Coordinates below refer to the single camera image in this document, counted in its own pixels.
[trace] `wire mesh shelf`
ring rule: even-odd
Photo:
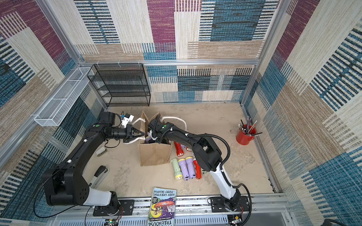
[[[59,126],[88,84],[87,74],[93,74],[90,67],[75,69],[34,120],[40,126]]]
[[[87,77],[107,107],[150,105],[142,64],[94,64]]]

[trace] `mounting plate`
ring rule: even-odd
[[[220,212],[229,212],[224,207],[224,197],[218,196],[218,197],[211,197],[210,198],[210,204],[211,204],[211,210],[213,213],[220,213]],[[248,201],[247,196],[241,196],[239,200],[239,205],[241,205],[244,208],[245,211],[250,210],[250,205]],[[235,212],[241,212],[241,208],[238,207]]]
[[[120,206],[123,207],[123,216],[129,216],[132,215],[133,212],[133,199],[127,199],[127,200],[119,200]],[[110,209],[108,209],[107,206],[97,206],[94,209],[93,216],[94,217],[103,217],[103,216],[109,216],[107,213],[110,212]]]

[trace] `white mesh basket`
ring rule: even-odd
[[[88,84],[87,73],[93,75],[90,67],[77,68],[49,102],[35,117],[40,126],[59,126],[70,108]]]

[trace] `black wire rack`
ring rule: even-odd
[[[150,105],[143,64],[94,64],[91,70],[87,77],[107,107]]]

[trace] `red cup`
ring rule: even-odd
[[[255,127],[250,131],[250,134],[254,134],[256,133],[256,129]],[[236,135],[236,141],[241,144],[241,145],[247,145],[249,144],[250,141],[252,141],[254,139],[253,136],[247,136],[243,133],[243,131],[240,129],[239,133]]]

